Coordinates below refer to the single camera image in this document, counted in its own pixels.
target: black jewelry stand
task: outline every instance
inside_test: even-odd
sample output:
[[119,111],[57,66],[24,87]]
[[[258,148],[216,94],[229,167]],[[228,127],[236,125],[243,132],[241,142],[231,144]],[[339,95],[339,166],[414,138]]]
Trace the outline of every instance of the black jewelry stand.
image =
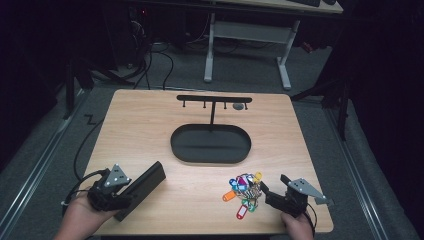
[[177,158],[191,163],[224,164],[238,163],[246,158],[252,144],[249,134],[234,125],[214,124],[214,117],[217,102],[223,102],[224,109],[227,103],[234,103],[247,110],[247,103],[252,102],[252,98],[178,95],[177,99],[183,101],[183,107],[186,101],[204,102],[203,108],[206,102],[212,102],[209,124],[182,125],[172,134],[172,152]]

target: light wood tabletop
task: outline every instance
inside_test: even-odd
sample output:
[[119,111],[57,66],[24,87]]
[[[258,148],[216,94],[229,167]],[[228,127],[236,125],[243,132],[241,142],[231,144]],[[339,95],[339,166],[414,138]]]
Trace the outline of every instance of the light wood tabletop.
[[221,3],[247,4],[261,7],[284,8],[290,10],[317,12],[317,13],[343,13],[343,8],[338,2],[329,5],[321,0],[319,7],[312,7],[305,4],[295,3],[287,0],[214,0]]
[[[248,110],[232,104],[216,104],[216,124],[236,125],[251,138],[248,156],[237,164],[188,164],[173,155],[170,138],[175,129],[189,123],[209,123],[211,104],[183,103],[177,95],[251,97]],[[236,218],[241,199],[228,202],[229,180],[243,173],[262,173],[271,191],[284,195],[280,181],[305,178],[318,191],[318,182],[290,98],[284,94],[118,90],[97,139],[86,174],[118,163],[125,174],[137,179],[156,161],[166,179],[122,222],[107,221],[97,235],[180,234],[280,234],[285,229],[280,211],[259,197],[254,212]],[[81,186],[91,186],[90,178]],[[318,216],[317,232],[330,232],[333,222],[326,205],[309,202]]]

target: person's right hand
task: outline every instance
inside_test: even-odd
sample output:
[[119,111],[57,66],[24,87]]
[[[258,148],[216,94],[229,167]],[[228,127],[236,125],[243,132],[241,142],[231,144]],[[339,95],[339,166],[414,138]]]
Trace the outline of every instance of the person's right hand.
[[287,234],[293,240],[314,239],[312,227],[305,215],[300,214],[297,218],[285,212],[281,212],[281,221],[284,223]]

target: gray carpet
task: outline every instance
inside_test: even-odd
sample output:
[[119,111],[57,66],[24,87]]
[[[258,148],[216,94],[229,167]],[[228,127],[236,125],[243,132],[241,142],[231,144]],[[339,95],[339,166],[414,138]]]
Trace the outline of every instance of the gray carpet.
[[[171,56],[174,67],[166,86],[170,88],[187,88],[210,91],[285,93],[294,95],[313,86],[331,49],[318,50],[311,54],[302,49],[291,51],[287,68],[292,80],[290,92],[282,89],[274,56],[279,46],[252,52],[249,47],[237,49],[231,54],[215,55],[214,79],[212,83],[203,82],[205,64],[204,49],[187,49],[185,51],[169,48],[164,53]],[[227,51],[228,47],[217,49]],[[152,66],[148,73],[150,86],[160,88],[168,71],[170,60],[161,54],[153,54]],[[147,87],[146,78],[139,88]],[[69,123],[62,140],[52,155],[52,160],[41,178],[26,207],[18,214],[16,224],[8,234],[8,239],[51,239],[61,221],[60,202],[75,184],[73,161],[85,136],[93,129],[92,123],[104,118],[114,91],[122,86],[108,81],[96,81],[96,87],[85,96],[80,109]],[[58,105],[46,115],[34,128],[13,161],[0,176],[2,201],[0,213],[4,215],[26,179],[43,154],[45,146],[56,129],[63,124],[65,103],[63,91],[58,96]],[[294,108],[305,137],[321,187],[326,196],[334,201],[329,207],[334,222],[334,230],[328,234],[317,234],[316,239],[374,239],[372,229],[363,212],[358,195],[344,161],[345,152],[341,147],[334,126],[329,121],[329,110],[323,110],[316,101],[308,98],[294,102]],[[87,115],[92,115],[91,122]],[[349,105],[347,120],[346,145],[354,158],[367,190],[373,199],[389,239],[419,239],[408,219],[397,203],[396,197],[385,181],[366,138],[356,120],[352,104]],[[80,175],[89,160],[100,127],[97,128],[83,145],[77,159]],[[287,236],[273,236],[273,239],[288,239]]]

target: pile of keychains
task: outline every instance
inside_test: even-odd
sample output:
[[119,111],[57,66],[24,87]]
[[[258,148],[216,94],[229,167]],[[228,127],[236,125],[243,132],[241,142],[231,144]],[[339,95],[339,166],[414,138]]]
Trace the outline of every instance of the pile of keychains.
[[244,173],[235,179],[230,179],[231,191],[224,194],[222,200],[228,202],[236,196],[241,198],[241,206],[236,214],[238,219],[243,219],[248,211],[254,212],[258,207],[258,198],[262,195],[261,178],[262,174],[257,172],[255,174]]

